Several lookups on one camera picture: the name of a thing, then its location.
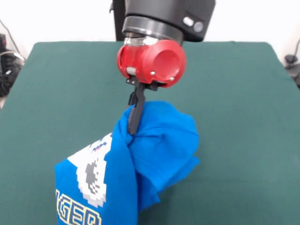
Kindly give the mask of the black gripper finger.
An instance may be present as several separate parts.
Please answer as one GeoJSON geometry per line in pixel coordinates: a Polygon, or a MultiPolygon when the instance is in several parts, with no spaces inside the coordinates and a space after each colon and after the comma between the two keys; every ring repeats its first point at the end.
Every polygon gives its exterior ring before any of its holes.
{"type": "Polygon", "coordinates": [[[129,100],[128,100],[128,107],[136,104],[136,93],[135,90],[130,94],[129,100]]]}
{"type": "Polygon", "coordinates": [[[144,83],[139,82],[137,79],[128,79],[127,82],[131,85],[134,85],[134,90],[136,93],[136,104],[132,105],[129,118],[128,118],[128,132],[131,135],[135,135],[138,131],[139,123],[143,113],[143,107],[145,103],[145,87],[144,83]]]}

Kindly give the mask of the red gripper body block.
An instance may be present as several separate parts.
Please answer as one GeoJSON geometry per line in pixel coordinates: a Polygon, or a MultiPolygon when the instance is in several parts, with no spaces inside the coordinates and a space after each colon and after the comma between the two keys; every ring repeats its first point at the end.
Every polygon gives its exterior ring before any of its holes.
{"type": "Polygon", "coordinates": [[[126,83],[156,91],[173,86],[183,76],[186,55],[169,39],[125,39],[117,54],[117,67],[126,83]]]}

